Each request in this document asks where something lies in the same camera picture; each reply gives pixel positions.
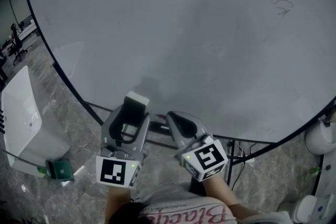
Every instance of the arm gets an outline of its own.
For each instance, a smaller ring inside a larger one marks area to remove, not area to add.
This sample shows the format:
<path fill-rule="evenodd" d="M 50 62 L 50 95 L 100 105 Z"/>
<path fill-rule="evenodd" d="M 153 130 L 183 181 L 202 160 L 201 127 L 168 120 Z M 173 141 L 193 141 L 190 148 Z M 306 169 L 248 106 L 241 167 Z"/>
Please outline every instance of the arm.
<path fill-rule="evenodd" d="M 117 210 L 131 202 L 131 190 L 128 188 L 110 187 L 105 209 L 105 223 Z"/>
<path fill-rule="evenodd" d="M 203 181 L 206 195 L 218 199 L 225 203 L 231 210 L 233 216 L 237 219 L 244 219 L 259 214 L 250 209 L 241 206 L 229 186 L 225 183 L 223 177 L 219 174 Z"/>

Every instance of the desk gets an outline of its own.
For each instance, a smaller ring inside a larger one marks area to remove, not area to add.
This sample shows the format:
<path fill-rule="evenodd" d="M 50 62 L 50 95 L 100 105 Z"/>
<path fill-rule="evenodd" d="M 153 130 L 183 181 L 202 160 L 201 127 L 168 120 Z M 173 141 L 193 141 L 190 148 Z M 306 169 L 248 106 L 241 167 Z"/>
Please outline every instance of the desk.
<path fill-rule="evenodd" d="M 29 36 L 35 29 L 36 29 L 36 24 L 33 21 L 30 25 L 28 25 L 25 29 L 23 29 L 23 31 L 20 33 L 20 35 L 18 36 L 18 38 L 20 40 L 24 40 L 27 36 Z"/>

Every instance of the gray floor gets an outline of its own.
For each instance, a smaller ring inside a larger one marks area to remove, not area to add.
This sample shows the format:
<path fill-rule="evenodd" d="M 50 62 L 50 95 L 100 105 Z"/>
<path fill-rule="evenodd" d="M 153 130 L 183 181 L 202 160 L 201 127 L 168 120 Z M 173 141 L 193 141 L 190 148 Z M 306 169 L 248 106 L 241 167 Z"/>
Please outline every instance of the gray floor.
<path fill-rule="evenodd" d="M 64 158 L 71 161 L 74 172 L 83 168 L 73 182 L 63 186 L 48 178 L 40 179 L 11 169 L 6 155 L 1 154 L 0 200 L 7 201 L 7 209 L 16 218 L 30 220 L 35 217 L 42 220 L 41 216 L 46 212 L 55 224 L 103 223 L 108 188 L 96 183 L 95 174 L 95 157 L 100 152 L 100 126 L 57 75 L 41 38 L 32 36 L 27 42 L 34 44 L 27 61 L 19 62 L 14 67 L 13 58 L 10 57 L 3 69 L 10 80 L 24 65 L 28 65 L 33 75 L 42 82 L 50 97 L 50 109 L 53 109 L 71 139 L 71 149 Z M 95 110 L 103 120 L 109 114 Z M 150 133 L 149 138 L 173 145 L 168 136 Z M 228 141 L 221 141 L 224 149 L 229 150 L 226 144 Z M 250 145 L 241 144 L 246 154 Z M 255 145 L 252 152 L 261 147 Z M 145 148 L 149 156 L 136 181 L 133 197 L 148 187 L 190 181 L 188 172 L 174 160 L 174 150 L 152 144 L 146 144 Z M 308 175 L 308 170 L 316 165 L 317 160 L 307 151 L 301 134 L 256 158 L 254 162 L 247 163 L 234 191 L 244 206 L 261 212 L 275 211 L 282 201 L 295 201 L 312 192 L 315 179 Z M 234 166 L 231 186 L 241 166 Z"/>

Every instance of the office chair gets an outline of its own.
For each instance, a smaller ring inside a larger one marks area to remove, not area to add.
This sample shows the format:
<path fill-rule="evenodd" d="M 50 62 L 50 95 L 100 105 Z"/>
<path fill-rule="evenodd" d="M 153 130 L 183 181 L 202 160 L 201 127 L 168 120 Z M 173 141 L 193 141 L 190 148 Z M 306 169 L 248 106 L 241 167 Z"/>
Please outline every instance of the office chair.
<path fill-rule="evenodd" d="M 25 52 L 28 53 L 28 50 L 22 49 L 22 41 L 17 36 L 16 25 L 12 24 L 12 26 L 10 28 L 13 31 L 14 42 L 15 42 L 14 46 L 11 49 L 11 51 L 14 51 L 14 54 L 16 55 L 15 59 L 14 59 L 14 62 L 13 62 L 13 66 L 14 66 L 17 58 L 19 58 L 19 60 L 21 61 L 21 54 L 23 54 Z"/>

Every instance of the white bin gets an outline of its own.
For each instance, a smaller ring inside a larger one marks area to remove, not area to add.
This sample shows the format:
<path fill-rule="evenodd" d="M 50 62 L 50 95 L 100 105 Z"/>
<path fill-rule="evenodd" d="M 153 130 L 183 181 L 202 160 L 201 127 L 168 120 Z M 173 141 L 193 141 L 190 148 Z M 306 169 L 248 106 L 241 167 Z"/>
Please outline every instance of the white bin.
<path fill-rule="evenodd" d="M 44 89 L 25 66 L 2 91 L 5 146 L 10 153 L 40 166 L 70 149 L 70 140 L 51 109 Z M 12 168 L 44 177 L 35 166 L 8 156 Z"/>
<path fill-rule="evenodd" d="M 322 121 L 313 125 L 306 135 L 307 149 L 316 155 L 326 154 L 336 148 L 336 123 L 326 127 Z"/>

